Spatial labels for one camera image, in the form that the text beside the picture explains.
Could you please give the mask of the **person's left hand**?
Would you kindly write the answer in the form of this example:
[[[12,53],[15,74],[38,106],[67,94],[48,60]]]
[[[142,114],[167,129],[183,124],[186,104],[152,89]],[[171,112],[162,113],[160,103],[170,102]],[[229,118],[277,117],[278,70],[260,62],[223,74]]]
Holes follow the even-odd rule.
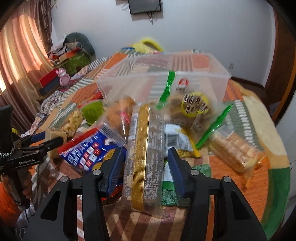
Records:
[[[19,209],[25,209],[31,204],[32,192],[32,175],[28,169],[18,169],[6,174],[1,170],[1,197],[5,200],[10,198]]]

